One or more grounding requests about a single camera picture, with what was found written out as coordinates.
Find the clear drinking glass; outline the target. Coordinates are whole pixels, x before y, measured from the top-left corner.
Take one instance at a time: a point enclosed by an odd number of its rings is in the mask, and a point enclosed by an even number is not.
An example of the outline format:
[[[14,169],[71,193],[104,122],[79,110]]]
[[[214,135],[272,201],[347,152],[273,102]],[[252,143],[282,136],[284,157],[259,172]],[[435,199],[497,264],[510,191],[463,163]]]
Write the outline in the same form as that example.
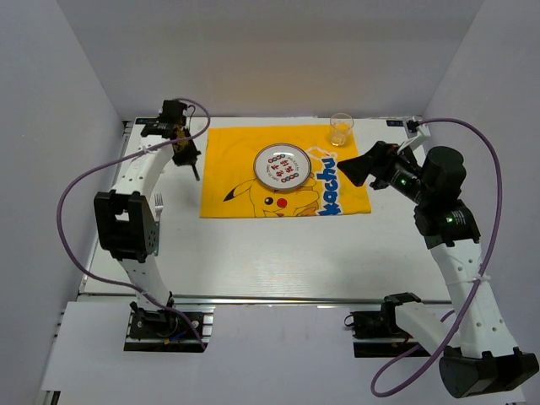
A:
[[[346,113],[336,113],[330,117],[330,143],[333,146],[343,146],[354,128],[354,119]]]

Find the metal knife teal handle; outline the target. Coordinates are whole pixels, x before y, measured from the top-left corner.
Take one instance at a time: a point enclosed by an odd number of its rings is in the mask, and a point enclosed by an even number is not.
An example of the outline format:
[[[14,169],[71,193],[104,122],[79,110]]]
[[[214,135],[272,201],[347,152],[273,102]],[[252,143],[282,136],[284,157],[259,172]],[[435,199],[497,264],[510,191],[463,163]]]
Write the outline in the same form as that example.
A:
[[[195,176],[195,180],[200,181],[200,175],[198,173],[196,164],[192,164],[191,168],[192,168],[192,171],[193,171],[193,175]]]

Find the metal fork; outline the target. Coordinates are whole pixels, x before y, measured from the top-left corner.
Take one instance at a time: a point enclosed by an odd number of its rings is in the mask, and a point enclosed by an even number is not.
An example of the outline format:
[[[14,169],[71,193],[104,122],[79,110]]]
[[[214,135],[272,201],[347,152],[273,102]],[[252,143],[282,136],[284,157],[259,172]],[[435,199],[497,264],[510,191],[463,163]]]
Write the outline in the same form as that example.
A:
[[[156,246],[154,249],[154,254],[156,256],[159,255],[160,220],[161,220],[161,215],[163,213],[163,210],[164,210],[163,196],[160,192],[156,192],[154,194],[155,225],[156,225],[156,232],[157,232],[157,241],[156,241]]]

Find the round printed plate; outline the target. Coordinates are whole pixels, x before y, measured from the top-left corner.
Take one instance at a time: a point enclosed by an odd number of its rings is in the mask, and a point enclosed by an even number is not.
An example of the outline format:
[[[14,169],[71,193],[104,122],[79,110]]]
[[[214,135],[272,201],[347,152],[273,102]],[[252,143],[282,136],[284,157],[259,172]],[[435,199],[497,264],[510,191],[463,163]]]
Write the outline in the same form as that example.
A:
[[[266,188],[277,191],[303,186],[311,173],[307,153],[289,143],[275,143],[263,148],[253,162],[255,177]]]

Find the yellow Pikachu cloth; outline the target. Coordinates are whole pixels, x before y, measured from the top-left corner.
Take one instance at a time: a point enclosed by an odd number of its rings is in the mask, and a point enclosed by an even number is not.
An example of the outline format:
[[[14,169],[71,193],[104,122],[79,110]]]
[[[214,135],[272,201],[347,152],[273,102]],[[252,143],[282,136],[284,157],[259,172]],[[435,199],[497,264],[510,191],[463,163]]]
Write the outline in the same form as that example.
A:
[[[310,174],[295,190],[269,189],[254,162],[266,147],[291,144],[306,152]],[[207,219],[287,218],[370,213],[365,187],[338,169],[358,154],[354,138],[330,142],[327,125],[213,128],[208,134],[200,215]]]

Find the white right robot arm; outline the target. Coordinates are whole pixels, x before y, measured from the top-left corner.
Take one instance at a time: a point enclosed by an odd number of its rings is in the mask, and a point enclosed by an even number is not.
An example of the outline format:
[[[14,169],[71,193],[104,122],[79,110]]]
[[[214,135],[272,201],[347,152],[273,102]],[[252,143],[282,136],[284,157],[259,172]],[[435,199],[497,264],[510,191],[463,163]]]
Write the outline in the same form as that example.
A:
[[[519,349],[494,297],[486,273],[493,251],[482,248],[473,212],[461,199],[463,156],[444,146],[431,148],[423,162],[414,156],[428,137],[426,125],[408,119],[405,142],[377,142],[338,168],[356,186],[391,187],[413,202],[415,226],[445,280],[453,323],[447,326],[416,294],[400,293],[383,299],[375,320],[356,317],[354,329],[412,338],[455,398],[508,392],[534,376],[539,363]]]

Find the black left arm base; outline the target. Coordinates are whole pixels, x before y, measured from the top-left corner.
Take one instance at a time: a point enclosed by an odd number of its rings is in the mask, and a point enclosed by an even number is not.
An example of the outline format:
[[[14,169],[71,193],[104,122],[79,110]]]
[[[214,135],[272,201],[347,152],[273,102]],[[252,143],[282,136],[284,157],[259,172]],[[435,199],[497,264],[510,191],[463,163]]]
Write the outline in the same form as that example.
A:
[[[203,353],[194,330],[204,344],[209,343],[213,312],[196,310],[185,312],[186,321],[169,311],[146,311],[136,302],[130,304],[130,318],[123,350],[147,353]]]

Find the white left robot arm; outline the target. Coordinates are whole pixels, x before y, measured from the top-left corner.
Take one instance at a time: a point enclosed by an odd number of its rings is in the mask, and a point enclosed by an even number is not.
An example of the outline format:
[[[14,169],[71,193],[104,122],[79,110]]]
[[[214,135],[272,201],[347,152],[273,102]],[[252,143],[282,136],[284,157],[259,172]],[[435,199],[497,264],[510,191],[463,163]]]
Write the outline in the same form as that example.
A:
[[[137,152],[108,192],[94,197],[94,213],[100,246],[116,259],[137,292],[135,311],[151,311],[149,326],[161,337],[178,327],[172,293],[165,287],[155,259],[159,227],[150,207],[150,198],[165,166],[173,163],[192,169],[200,179],[197,149],[188,116],[195,110],[187,99],[165,100],[157,117],[147,121],[140,132]]]

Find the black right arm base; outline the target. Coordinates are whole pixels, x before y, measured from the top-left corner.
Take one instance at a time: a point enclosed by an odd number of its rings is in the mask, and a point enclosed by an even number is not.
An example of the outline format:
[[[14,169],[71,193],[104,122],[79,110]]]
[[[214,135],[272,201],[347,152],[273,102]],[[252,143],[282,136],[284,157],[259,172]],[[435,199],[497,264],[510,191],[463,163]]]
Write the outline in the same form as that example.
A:
[[[393,359],[417,346],[405,332],[389,330],[378,311],[350,312],[343,324],[352,332],[356,359]]]

